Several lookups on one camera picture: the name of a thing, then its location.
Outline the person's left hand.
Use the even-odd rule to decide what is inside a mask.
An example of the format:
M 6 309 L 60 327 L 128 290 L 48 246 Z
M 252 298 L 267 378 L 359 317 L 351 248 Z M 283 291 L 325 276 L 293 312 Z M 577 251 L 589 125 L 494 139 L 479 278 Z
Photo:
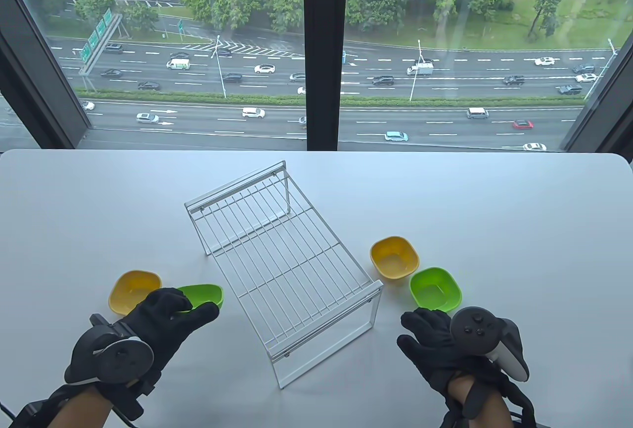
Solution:
M 123 386 L 156 378 L 188 336 L 219 314 L 217 304 L 194 307 L 177 288 L 154 290 L 113 323 L 93 314 L 92 327 L 73 348 L 65 382 Z

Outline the person's right hand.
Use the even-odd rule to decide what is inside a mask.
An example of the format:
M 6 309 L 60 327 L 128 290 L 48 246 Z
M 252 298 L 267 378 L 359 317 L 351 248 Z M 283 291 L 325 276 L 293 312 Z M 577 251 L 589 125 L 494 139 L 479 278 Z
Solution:
M 447 313 L 439 310 L 406 311 L 401 324 L 409 334 L 398 336 L 397 345 L 430 387 L 443 396 L 449 395 L 453 380 L 467 376 L 484 385 L 500 387 L 505 375 L 488 358 L 459 349 L 450 333 L 451 321 Z

